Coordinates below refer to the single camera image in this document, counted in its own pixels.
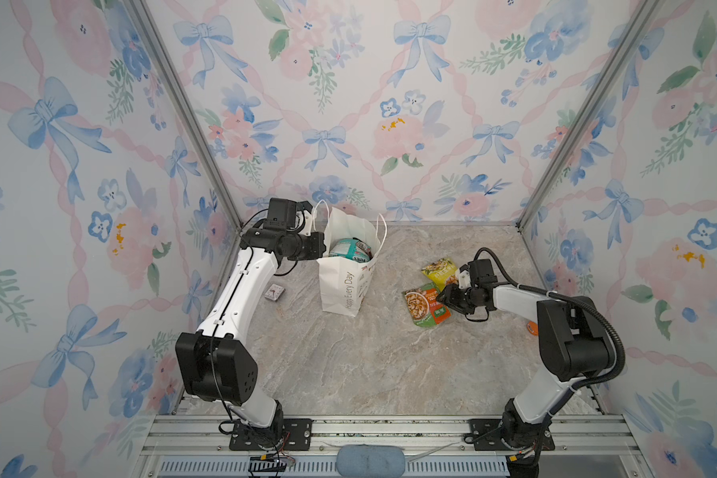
snack bag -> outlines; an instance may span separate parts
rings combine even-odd
[[[435,327],[452,316],[447,306],[436,301],[438,290],[432,282],[404,292],[411,320],[420,327]]]
[[[355,237],[341,239],[332,246],[329,257],[344,257],[357,263],[368,263],[372,260],[372,248]]]
[[[427,276],[436,285],[439,291],[442,291],[448,284],[459,284],[456,278],[457,266],[454,261],[445,257],[436,262],[426,265],[422,269],[422,273]]]

yellow snack bag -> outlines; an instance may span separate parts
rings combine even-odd
[[[458,267],[454,261],[445,257],[436,262],[426,265],[422,269],[422,273],[427,276],[436,285],[439,291],[442,291],[447,284],[458,284],[456,272]]]

bag handle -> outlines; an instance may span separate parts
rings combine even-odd
[[[380,219],[382,219],[382,223],[385,225],[385,235],[382,236],[382,241],[380,242],[380,247],[379,247],[379,249],[377,249],[377,252],[374,253],[375,256],[380,253],[380,251],[382,250],[383,244],[385,244],[385,238],[388,237],[388,223],[385,222],[385,218],[383,217],[382,214],[378,214],[378,215],[377,215],[377,222],[375,223],[375,226],[374,226],[374,237],[375,237],[378,241],[380,240],[380,235],[379,235],[379,233],[380,233]]]
[[[318,215],[319,212],[319,204],[324,203],[324,207],[326,208],[326,220],[329,221],[329,205],[326,203],[325,200],[321,200],[318,203],[315,204],[313,207],[313,212],[311,214],[311,217],[313,217],[313,227],[315,228],[315,218]]]

floral wallpaper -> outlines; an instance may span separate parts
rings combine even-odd
[[[400,222],[504,222],[637,2],[146,4],[244,219],[282,196]]]
[[[663,2],[609,94],[525,238],[619,331],[599,393],[656,476],[717,477],[717,2]]]
[[[0,476],[129,476],[231,227],[115,0],[0,2]]]

black cable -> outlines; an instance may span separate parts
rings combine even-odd
[[[593,377],[593,378],[585,378],[583,380],[579,380],[578,382],[574,383],[571,386],[569,392],[567,392],[566,395],[564,396],[564,399],[561,399],[560,402],[558,402],[558,404],[560,404],[561,407],[563,405],[565,405],[565,403],[568,401],[568,398],[570,398],[574,394],[574,391],[579,390],[583,386],[590,386],[590,385],[595,385],[597,383],[608,382],[609,380],[612,380],[613,378],[616,378],[617,376],[619,376],[621,371],[624,370],[624,365],[626,363],[626,354],[625,354],[625,350],[624,350],[624,344],[621,343],[621,337],[619,337],[619,334],[616,332],[616,329],[613,328],[611,323],[607,319],[605,319],[605,317],[603,317],[603,315],[600,312],[598,312],[597,309],[595,309],[593,306],[589,305],[586,302],[580,301],[580,300],[572,298],[572,297],[568,297],[563,294],[558,294],[557,292],[548,292],[542,288],[533,287],[533,286],[525,285],[525,284],[519,284],[518,282],[513,280],[512,277],[510,277],[510,274],[507,273],[507,271],[505,270],[505,266],[502,265],[502,262],[499,260],[497,255],[494,253],[494,251],[492,251],[488,247],[481,247],[480,249],[478,249],[478,252],[476,253],[476,256],[473,259],[473,261],[477,260],[478,256],[484,252],[489,254],[492,257],[492,259],[494,259],[494,263],[497,264],[497,268],[499,268],[499,272],[501,272],[502,275],[505,276],[505,280],[507,282],[509,282],[511,285],[513,285],[515,288],[521,289],[524,291],[528,291],[528,292],[536,292],[537,294],[543,294],[549,298],[557,299],[559,301],[564,301],[564,302],[567,302],[568,304],[574,305],[574,307],[578,307],[578,308],[582,309],[583,311],[589,313],[595,319],[597,319],[598,322],[600,322],[600,325],[602,325],[602,328],[605,329],[605,331],[608,333],[608,336],[611,338],[611,342],[613,344],[613,349],[616,351],[616,360],[614,361],[613,367],[607,373],[604,373],[602,376],[597,376],[597,377]]]
[[[545,431],[547,431],[547,428],[550,427],[550,422],[552,421],[552,414],[546,414],[545,419],[542,420],[542,427],[539,430],[539,437],[537,438],[537,443],[534,445],[534,456],[531,458],[530,462],[524,463],[522,461],[512,461],[510,463],[518,466],[527,466],[532,467],[536,466],[536,464],[539,462],[539,455],[542,454],[542,442],[545,440]]]
[[[472,444],[474,444],[474,443],[479,442],[480,440],[486,439],[487,436],[489,436],[489,435],[491,435],[491,434],[494,434],[494,433],[500,431],[501,429],[502,429],[502,426],[498,426],[498,427],[495,428],[494,430],[489,430],[489,431],[487,431],[485,434],[483,434],[483,435],[478,435],[477,437],[474,437],[473,435],[465,435],[465,443],[467,443],[468,445],[472,445]]]
[[[264,213],[265,211],[268,211],[268,207],[265,209],[259,210],[257,213],[253,214],[250,219],[247,219],[247,222],[239,229],[239,235],[241,235],[241,231],[245,230],[245,227],[247,227],[247,225],[250,223],[250,221],[252,221],[253,217],[255,217],[256,215],[258,215],[260,213]]]
[[[220,403],[223,404],[225,412],[229,414],[229,420],[221,421],[218,425],[218,431],[220,431],[223,435],[230,435],[231,433],[233,433],[233,430],[225,431],[223,430],[223,425],[234,423],[234,416],[231,414],[231,409],[229,408],[229,406],[226,405],[225,400],[223,399],[223,394],[220,393],[220,385],[218,385],[218,376],[215,374],[215,360],[212,358],[212,354],[215,352],[215,350],[213,349],[213,343],[215,342],[215,332],[218,331],[219,325],[220,324],[218,323],[215,325],[215,329],[212,330],[212,335],[210,336],[210,368],[212,369],[212,379],[215,380],[215,389],[218,391],[218,398],[220,398]]]
[[[297,263],[298,263],[298,261],[295,261],[295,263],[292,264],[292,268],[290,268],[289,271],[287,271],[287,272],[285,272],[285,273],[283,273],[283,274],[274,274],[274,275],[275,275],[276,277],[284,277],[285,275],[289,274],[290,272],[292,272],[292,271],[295,269],[295,266],[297,265]]]
[[[470,317],[467,317],[467,314],[465,314],[465,319],[466,319],[468,322],[486,322],[486,321],[488,320],[488,310],[486,311],[486,318],[485,318],[485,319],[478,319],[478,320],[471,319]]]

